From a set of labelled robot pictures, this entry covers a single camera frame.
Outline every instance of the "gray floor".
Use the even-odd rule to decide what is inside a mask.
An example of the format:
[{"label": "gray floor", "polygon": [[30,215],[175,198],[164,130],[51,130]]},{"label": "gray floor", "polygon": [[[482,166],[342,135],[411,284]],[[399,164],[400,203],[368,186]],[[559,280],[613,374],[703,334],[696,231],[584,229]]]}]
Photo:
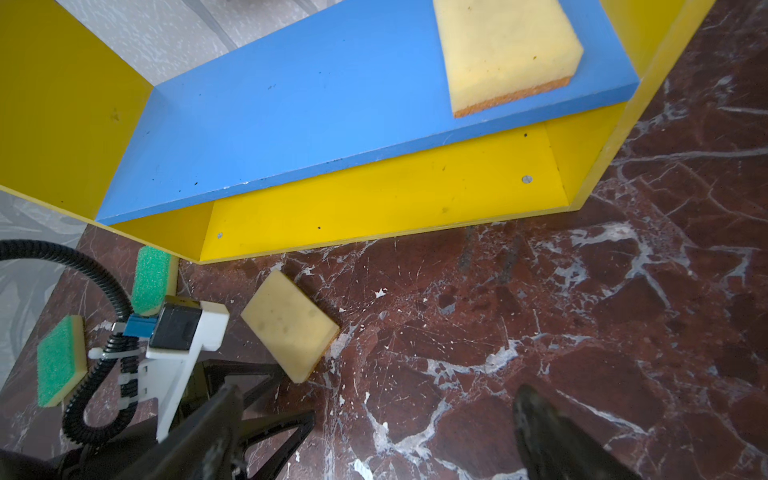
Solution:
[{"label": "gray floor", "polygon": [[[0,191],[0,239],[32,238],[75,247],[85,223]],[[64,267],[42,260],[0,263],[0,387]]]}]

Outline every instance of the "yellow wooden frame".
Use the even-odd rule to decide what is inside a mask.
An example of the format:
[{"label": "yellow wooden frame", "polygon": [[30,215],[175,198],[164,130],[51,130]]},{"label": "yellow wooden frame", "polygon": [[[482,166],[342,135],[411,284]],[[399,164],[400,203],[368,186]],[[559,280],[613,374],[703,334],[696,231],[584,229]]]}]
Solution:
[{"label": "yellow wooden frame", "polygon": [[[17,5],[26,2],[36,6]],[[578,210],[713,2],[602,0],[641,78],[637,93],[625,104],[105,228],[194,262],[212,263]],[[25,8],[27,13],[42,8],[61,16],[60,7],[51,4],[53,0],[11,0],[0,5],[15,5],[22,14]],[[84,55],[78,57],[90,70],[80,68],[63,74],[67,75],[70,88],[82,97],[80,101],[85,99],[96,107],[83,109],[74,116],[74,121],[72,116],[67,119],[70,134],[76,133],[72,137],[59,134],[50,123],[31,128],[32,122],[26,121],[25,129],[17,128],[27,141],[33,137],[54,140],[50,149],[36,154],[38,171],[24,181],[20,180],[24,172],[30,171],[24,144],[12,141],[14,147],[10,152],[21,163],[12,174],[0,172],[0,185],[14,194],[94,223],[96,210],[149,90],[146,82],[127,65],[119,65],[121,61],[116,55],[105,51],[103,45],[97,46],[95,42],[100,42],[92,35],[88,37],[90,34],[81,25],[72,25],[73,18],[66,22],[58,20],[64,25],[56,38],[60,45],[90,38],[87,43],[92,49],[92,61]],[[0,31],[4,26],[3,18]],[[21,33],[30,36],[27,31]],[[5,52],[8,38],[2,35],[0,52]],[[42,33],[37,31],[31,36],[34,35]],[[53,57],[62,53],[49,51],[50,47],[46,45],[28,54],[37,55],[41,65],[29,73],[30,77],[61,68]],[[93,64],[101,66],[105,61],[108,69],[120,71],[122,76],[93,71]],[[81,82],[88,88],[80,88]],[[42,86],[37,88],[53,91],[45,81],[39,83]],[[0,84],[23,88],[21,82]],[[101,93],[91,91],[94,84],[98,84]],[[104,109],[112,104],[119,105],[114,107],[118,122],[104,116]],[[35,107],[44,106],[37,101]],[[74,105],[63,101],[55,108],[64,114]],[[11,123],[12,115],[25,115],[18,106],[0,113],[0,121],[4,122],[0,127]],[[104,139],[103,148],[96,155],[82,155],[84,144],[104,134],[111,136]],[[44,154],[51,156],[46,160]],[[62,158],[62,165],[76,168],[71,172],[63,167],[42,171],[55,162],[55,155]],[[98,164],[96,158],[104,161]],[[91,172],[85,179],[78,176],[83,168]],[[532,182],[524,183],[522,179],[526,176]],[[83,197],[80,202],[78,193]]]}]

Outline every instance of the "blue and yellow shelf unit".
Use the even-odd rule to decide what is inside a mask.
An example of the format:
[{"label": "blue and yellow shelf unit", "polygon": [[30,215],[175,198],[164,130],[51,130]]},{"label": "blue and yellow shelf unit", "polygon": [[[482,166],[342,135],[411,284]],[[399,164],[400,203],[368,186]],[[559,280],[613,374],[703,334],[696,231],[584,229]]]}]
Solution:
[{"label": "blue and yellow shelf unit", "polygon": [[454,119],[431,0],[345,0],[155,88],[5,0],[0,188],[196,263],[578,210],[713,0],[561,4],[571,85]]}]

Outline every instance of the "yellow bottom panel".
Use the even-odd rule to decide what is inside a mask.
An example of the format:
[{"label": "yellow bottom panel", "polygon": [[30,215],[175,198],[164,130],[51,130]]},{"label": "yellow bottom panel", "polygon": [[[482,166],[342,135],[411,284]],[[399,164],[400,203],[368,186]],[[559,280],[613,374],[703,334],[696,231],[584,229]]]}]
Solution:
[{"label": "yellow bottom panel", "polygon": [[568,204],[547,129],[538,124],[217,200],[200,262],[553,213]]}]

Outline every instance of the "red marble table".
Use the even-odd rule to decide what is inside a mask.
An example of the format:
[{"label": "red marble table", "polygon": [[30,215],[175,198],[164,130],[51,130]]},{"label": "red marble table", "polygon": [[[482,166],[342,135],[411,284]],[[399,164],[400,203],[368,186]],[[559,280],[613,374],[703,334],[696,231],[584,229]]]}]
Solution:
[{"label": "red marble table", "polygon": [[[218,358],[273,362],[239,314],[275,266],[342,327],[260,407],[318,414],[283,477],[525,478],[529,382],[644,478],[768,478],[767,25],[765,1],[719,0],[577,213],[182,263],[180,292],[232,313]],[[89,227],[79,248],[131,288],[138,244]],[[31,406],[35,347],[68,313],[106,338],[106,299],[65,273],[0,392],[4,449],[71,447],[61,410]],[[110,382],[89,422],[114,414]]]}]

